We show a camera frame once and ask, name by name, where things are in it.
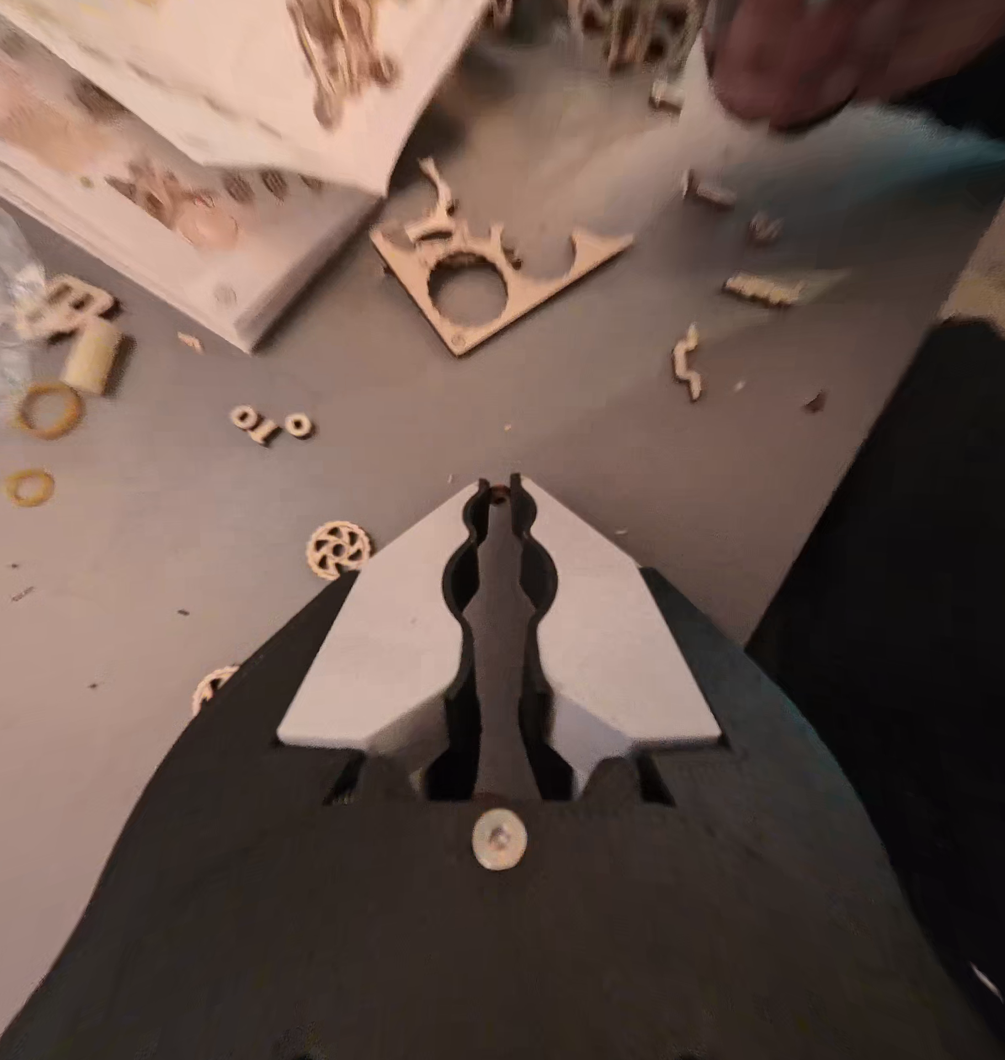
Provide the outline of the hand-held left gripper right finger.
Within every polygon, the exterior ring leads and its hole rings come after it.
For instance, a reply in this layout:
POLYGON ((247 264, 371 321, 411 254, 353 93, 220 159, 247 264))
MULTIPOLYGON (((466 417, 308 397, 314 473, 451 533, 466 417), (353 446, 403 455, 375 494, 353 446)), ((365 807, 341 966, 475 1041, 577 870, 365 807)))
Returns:
POLYGON ((541 794, 579 794, 607 760, 715 748, 721 725, 641 567, 522 474, 509 481, 533 613, 519 726, 541 794))

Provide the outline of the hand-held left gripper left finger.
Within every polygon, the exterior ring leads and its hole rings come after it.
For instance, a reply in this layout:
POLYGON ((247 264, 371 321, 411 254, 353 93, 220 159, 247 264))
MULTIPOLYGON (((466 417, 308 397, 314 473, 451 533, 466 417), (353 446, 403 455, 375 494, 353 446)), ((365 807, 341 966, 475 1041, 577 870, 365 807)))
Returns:
POLYGON ((276 731, 281 743, 387 759, 429 799, 472 796, 482 716, 466 611, 490 518, 491 484, 479 479, 363 567, 276 731))

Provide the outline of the wooden parts sheet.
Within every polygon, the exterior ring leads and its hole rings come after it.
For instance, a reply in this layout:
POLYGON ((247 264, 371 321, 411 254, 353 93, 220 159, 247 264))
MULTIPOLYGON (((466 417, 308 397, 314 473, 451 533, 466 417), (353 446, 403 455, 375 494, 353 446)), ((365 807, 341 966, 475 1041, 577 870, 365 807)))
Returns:
POLYGON ((406 244, 388 235, 383 225, 373 227, 369 238, 382 267, 402 285, 416 310, 456 358, 516 325, 590 273, 623 255, 635 244, 631 234, 602 235, 576 227, 569 235, 572 260, 564 272, 553 277, 526 272, 522 257, 509 243, 503 224, 496 222, 482 235, 474 233, 435 160, 431 157, 419 159, 418 167, 434 189, 431 209, 403 226, 406 244), (503 310, 489 321, 479 325, 462 324, 440 308, 431 295, 433 277, 479 266, 499 278, 506 300, 503 310))

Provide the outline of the person's right forearm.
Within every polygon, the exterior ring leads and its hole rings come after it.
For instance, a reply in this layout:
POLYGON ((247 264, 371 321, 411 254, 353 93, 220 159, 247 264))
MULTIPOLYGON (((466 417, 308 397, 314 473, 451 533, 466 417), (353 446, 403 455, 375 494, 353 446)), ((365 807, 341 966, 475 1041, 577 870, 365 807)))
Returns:
POLYGON ((872 92, 1005 142, 1005 1, 911 2, 872 92))

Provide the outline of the wooden model buggy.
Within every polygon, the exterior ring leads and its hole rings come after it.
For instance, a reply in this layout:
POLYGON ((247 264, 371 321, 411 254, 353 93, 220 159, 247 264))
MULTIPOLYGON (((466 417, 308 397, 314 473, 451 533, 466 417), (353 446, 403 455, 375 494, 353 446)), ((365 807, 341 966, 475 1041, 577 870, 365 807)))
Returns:
POLYGON ((551 43, 607 73, 681 71, 697 45, 703 1, 492 1, 482 24, 516 45, 551 43))

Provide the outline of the person's right hand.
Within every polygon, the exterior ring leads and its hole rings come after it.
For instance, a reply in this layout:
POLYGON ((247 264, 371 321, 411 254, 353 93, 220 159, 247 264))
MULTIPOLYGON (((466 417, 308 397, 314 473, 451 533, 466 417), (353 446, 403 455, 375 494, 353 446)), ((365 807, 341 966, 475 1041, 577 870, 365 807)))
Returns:
POLYGON ((1005 33, 1005 3, 748 1, 728 17, 725 6, 713 2, 703 35, 715 95, 735 118, 779 131, 904 96, 1005 33))

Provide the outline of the wooden gear wheel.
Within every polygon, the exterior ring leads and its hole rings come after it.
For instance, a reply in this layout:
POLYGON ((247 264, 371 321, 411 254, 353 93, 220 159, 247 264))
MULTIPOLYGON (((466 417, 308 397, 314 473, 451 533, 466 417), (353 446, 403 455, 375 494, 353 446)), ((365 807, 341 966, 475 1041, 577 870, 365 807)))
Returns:
POLYGON ((192 717, 195 718, 202 710, 205 704, 217 695, 221 688, 237 673, 239 669, 239 665, 221 667, 206 674, 197 683, 191 700, 192 717))
POLYGON ((311 533, 305 559, 313 575, 321 580, 362 570, 373 555, 370 535, 356 523, 327 522, 311 533))

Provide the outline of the zigzag wooden piece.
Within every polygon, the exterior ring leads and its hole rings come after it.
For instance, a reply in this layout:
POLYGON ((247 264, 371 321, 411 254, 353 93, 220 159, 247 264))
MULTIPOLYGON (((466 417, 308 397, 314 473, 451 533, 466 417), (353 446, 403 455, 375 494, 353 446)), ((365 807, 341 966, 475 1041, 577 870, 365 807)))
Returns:
POLYGON ((700 344, 697 322, 687 328, 672 351, 672 373, 687 391, 691 403, 697 403, 704 391, 704 381, 695 366, 695 354, 700 344))

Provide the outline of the toothed wooden strip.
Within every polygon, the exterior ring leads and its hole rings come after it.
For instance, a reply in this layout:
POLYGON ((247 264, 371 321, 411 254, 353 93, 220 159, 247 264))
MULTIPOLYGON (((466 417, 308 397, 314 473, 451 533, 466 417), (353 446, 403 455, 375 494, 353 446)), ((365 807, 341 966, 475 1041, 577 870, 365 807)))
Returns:
POLYGON ((762 273, 735 272, 721 285, 721 292, 770 310, 789 310, 800 303, 810 289, 807 281, 780 281, 762 273))

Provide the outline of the pale wax stick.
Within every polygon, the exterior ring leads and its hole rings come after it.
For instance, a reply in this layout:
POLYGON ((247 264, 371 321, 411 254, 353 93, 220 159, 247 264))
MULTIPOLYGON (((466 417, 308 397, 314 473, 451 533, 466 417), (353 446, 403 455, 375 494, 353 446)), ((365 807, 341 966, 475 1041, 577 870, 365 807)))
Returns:
POLYGON ((59 381, 81 393, 103 396, 108 388, 123 332, 112 322, 94 317, 80 329, 63 364, 59 381))

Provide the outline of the slotted oval wooden plate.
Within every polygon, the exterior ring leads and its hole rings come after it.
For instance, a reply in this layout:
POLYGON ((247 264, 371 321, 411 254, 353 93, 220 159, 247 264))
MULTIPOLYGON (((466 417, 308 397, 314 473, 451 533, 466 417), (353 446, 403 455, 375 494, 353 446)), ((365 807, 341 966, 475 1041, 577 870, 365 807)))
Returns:
POLYGON ((45 289, 15 310, 15 330, 27 340, 45 340, 78 332, 88 321, 107 316, 116 298, 71 273, 47 281, 45 289))

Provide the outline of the instruction booklet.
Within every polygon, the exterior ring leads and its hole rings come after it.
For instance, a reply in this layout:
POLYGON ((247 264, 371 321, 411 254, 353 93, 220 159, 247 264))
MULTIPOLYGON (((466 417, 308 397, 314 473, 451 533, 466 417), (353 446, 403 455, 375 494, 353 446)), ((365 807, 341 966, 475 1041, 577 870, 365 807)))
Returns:
POLYGON ((487 2, 0 1, 0 198, 250 353, 487 2))

